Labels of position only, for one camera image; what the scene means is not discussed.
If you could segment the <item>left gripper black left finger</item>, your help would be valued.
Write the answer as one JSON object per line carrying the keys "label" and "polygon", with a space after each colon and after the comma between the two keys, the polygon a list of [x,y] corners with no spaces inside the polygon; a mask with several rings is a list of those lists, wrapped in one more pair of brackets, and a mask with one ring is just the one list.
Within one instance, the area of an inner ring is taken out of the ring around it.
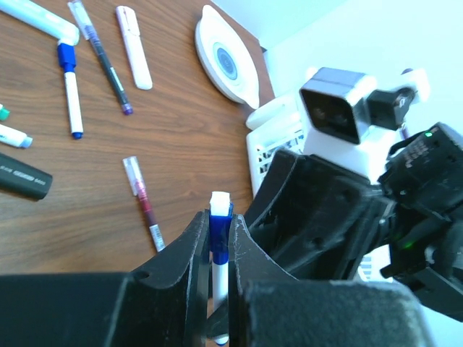
{"label": "left gripper black left finger", "polygon": [[3,346],[204,346],[208,213],[126,273],[1,277]]}

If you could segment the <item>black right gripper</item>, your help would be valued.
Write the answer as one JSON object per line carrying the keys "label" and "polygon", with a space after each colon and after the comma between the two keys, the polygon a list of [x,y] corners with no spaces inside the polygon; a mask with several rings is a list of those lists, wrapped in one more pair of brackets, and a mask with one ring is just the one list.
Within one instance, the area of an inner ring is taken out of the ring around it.
{"label": "black right gripper", "polygon": [[462,320],[462,136],[438,122],[395,144],[377,184],[316,155],[277,150],[245,213],[259,247],[300,280],[351,280],[388,233],[384,278]]}

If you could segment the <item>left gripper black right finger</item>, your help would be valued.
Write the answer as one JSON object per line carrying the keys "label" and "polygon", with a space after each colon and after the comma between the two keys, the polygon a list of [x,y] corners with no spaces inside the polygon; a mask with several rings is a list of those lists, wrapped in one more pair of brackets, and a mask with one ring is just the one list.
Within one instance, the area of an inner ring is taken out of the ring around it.
{"label": "left gripper black right finger", "polygon": [[235,215],[229,237],[231,346],[435,346],[418,300],[401,285],[297,280]]}

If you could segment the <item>red gel pen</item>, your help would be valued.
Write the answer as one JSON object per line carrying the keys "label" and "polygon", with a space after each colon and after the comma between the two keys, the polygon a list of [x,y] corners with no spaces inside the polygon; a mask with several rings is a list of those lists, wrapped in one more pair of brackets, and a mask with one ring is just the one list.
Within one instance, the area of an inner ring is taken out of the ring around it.
{"label": "red gel pen", "polygon": [[161,252],[165,247],[163,236],[161,234],[158,222],[156,220],[153,208],[151,206],[145,181],[140,170],[140,165],[136,156],[130,156],[122,160],[132,193],[138,199],[141,209],[145,216],[148,230],[153,240],[157,252]]}

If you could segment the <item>purple black highlighter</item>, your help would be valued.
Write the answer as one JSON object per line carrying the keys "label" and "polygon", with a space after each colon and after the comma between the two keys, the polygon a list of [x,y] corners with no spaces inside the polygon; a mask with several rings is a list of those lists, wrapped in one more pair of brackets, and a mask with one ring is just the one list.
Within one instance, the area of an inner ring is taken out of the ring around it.
{"label": "purple black highlighter", "polygon": [[1,154],[1,190],[32,200],[42,200],[48,194],[52,182],[51,174]]}

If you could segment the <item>green cap white marker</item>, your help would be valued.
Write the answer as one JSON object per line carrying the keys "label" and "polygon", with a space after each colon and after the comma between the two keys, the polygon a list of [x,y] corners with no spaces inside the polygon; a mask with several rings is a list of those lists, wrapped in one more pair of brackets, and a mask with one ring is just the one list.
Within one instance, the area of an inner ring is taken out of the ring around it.
{"label": "green cap white marker", "polygon": [[0,104],[0,121],[7,120],[9,115],[10,111],[3,104]]}

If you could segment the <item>light blue highlighter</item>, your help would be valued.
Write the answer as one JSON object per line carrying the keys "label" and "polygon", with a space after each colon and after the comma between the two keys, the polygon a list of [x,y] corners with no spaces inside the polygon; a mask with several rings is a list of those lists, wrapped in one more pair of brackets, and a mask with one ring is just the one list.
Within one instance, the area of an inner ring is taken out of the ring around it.
{"label": "light blue highlighter", "polygon": [[80,31],[74,24],[33,1],[1,0],[1,11],[70,46],[79,43]]}

